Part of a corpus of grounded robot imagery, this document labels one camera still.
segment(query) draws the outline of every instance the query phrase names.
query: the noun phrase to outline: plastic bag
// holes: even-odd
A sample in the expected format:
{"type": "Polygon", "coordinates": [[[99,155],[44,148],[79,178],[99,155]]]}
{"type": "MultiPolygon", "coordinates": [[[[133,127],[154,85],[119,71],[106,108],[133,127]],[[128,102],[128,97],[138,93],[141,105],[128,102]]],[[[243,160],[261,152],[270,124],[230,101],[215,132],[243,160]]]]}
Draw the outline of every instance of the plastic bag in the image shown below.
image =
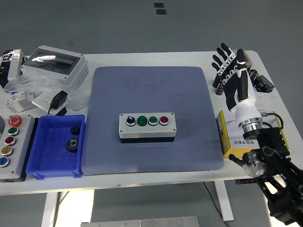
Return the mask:
{"type": "Polygon", "coordinates": [[[62,85],[59,79],[30,69],[26,74],[22,74],[18,78],[9,81],[4,90],[6,92],[28,91],[39,96],[43,92],[59,92],[62,90],[62,85]]]}
{"type": "Polygon", "coordinates": [[[89,105],[90,94],[90,91],[83,88],[71,91],[67,96],[68,104],[66,108],[74,111],[86,108],[89,105]]]}

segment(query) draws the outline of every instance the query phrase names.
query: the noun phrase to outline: bevel gear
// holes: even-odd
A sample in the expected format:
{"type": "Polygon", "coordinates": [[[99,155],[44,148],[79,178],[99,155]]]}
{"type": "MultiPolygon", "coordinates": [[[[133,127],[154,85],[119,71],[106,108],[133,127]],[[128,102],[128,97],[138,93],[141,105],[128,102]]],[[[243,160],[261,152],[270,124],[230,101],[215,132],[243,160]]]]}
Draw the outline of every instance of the bevel gear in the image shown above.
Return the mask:
{"type": "Polygon", "coordinates": [[[80,134],[80,127],[78,125],[74,125],[71,127],[71,133],[73,135],[79,135],[80,134]]]}
{"type": "Polygon", "coordinates": [[[68,140],[65,146],[71,153],[76,153],[78,151],[78,143],[79,138],[75,137],[68,140]]]}

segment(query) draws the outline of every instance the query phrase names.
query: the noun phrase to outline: blue plastic bin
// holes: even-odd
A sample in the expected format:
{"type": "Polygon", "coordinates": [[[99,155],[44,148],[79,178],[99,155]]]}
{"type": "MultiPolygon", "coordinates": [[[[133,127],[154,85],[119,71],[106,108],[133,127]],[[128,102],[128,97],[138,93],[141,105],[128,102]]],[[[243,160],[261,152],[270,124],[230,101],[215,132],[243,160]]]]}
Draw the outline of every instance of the blue plastic bin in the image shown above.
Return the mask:
{"type": "Polygon", "coordinates": [[[35,175],[37,180],[59,176],[81,177],[84,129],[84,115],[40,117],[26,173],[35,175]],[[80,127],[79,135],[71,133],[70,128],[75,125],[80,127]],[[71,153],[66,148],[67,141],[74,137],[79,138],[77,153],[71,153]]]}

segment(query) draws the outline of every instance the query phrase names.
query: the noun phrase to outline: blue anti-slip mat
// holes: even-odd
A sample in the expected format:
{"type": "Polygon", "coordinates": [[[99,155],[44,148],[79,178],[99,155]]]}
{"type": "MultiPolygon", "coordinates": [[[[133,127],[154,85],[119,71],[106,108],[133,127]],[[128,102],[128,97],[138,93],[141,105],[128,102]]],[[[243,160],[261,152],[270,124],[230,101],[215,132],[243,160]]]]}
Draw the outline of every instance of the blue anti-slip mat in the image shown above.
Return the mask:
{"type": "Polygon", "coordinates": [[[83,141],[85,175],[203,171],[223,167],[205,77],[198,67],[95,71],[83,141]],[[120,143],[119,114],[174,112],[174,142],[120,143]]]}

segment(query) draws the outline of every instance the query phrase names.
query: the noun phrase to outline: metal plate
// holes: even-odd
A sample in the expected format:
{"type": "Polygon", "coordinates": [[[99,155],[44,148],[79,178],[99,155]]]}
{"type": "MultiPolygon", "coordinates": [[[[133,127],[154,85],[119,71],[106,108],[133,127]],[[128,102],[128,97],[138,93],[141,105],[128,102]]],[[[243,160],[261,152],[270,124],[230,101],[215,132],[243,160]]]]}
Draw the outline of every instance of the metal plate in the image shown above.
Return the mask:
{"type": "Polygon", "coordinates": [[[198,216],[82,223],[81,227],[199,227],[198,216]]]}

